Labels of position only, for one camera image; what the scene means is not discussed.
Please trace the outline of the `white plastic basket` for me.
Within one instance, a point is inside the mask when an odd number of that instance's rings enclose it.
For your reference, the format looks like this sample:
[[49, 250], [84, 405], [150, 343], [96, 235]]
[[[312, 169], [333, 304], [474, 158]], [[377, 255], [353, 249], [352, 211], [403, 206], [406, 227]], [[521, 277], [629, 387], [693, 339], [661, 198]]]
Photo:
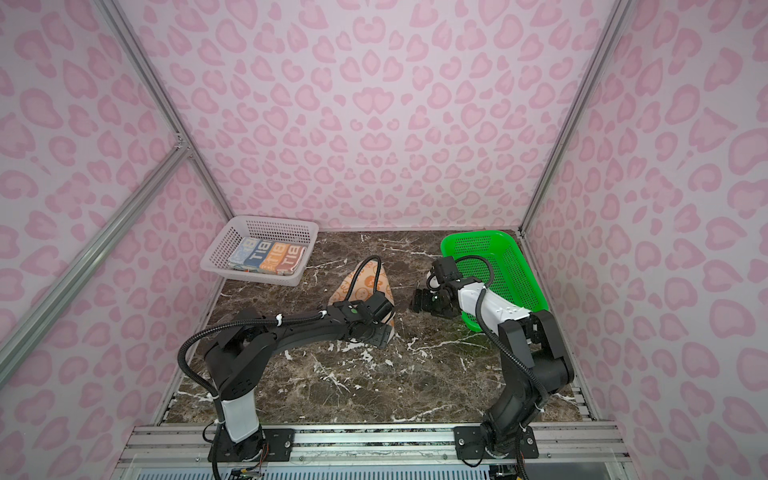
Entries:
[[[208, 247], [201, 268], [230, 280], [258, 282], [281, 286], [296, 286], [308, 264], [319, 226], [310, 221], [258, 216], [238, 216], [230, 220]], [[258, 238], [306, 246], [297, 270], [288, 276], [247, 273], [228, 267], [227, 260], [244, 238]]]

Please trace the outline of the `multicolour rabbit text towel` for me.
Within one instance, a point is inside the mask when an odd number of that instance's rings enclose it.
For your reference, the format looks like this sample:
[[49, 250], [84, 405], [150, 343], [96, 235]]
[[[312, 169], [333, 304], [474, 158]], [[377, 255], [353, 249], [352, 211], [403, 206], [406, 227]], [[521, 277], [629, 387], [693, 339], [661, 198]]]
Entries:
[[305, 252], [304, 245], [248, 237], [235, 247], [227, 265], [247, 273], [288, 276], [297, 270]]

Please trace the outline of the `brown pattern towel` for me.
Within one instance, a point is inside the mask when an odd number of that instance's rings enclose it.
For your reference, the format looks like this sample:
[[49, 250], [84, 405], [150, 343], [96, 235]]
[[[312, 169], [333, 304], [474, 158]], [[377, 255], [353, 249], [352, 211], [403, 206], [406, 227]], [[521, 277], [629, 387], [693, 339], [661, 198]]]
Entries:
[[[337, 339], [349, 341], [348, 334], [350, 322], [346, 318], [344, 308], [347, 307], [350, 302], [367, 300], [374, 293], [384, 293], [394, 305], [389, 280], [384, 271], [382, 260], [378, 255], [372, 255], [363, 260], [357, 266], [355, 271], [343, 280], [341, 286], [329, 300], [327, 309], [329, 314], [329, 325]], [[390, 324], [393, 327], [394, 313], [390, 319]]]

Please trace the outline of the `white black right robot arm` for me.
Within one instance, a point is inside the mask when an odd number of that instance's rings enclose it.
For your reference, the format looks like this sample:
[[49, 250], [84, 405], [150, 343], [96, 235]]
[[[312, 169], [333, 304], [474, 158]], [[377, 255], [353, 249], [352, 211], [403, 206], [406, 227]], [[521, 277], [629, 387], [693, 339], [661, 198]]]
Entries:
[[426, 287], [415, 291], [411, 309], [446, 319], [472, 315], [498, 349], [505, 387], [485, 413], [481, 431], [485, 447], [501, 455], [519, 445], [575, 371], [551, 312], [531, 311], [496, 294], [494, 279], [481, 256], [441, 257], [432, 263]]

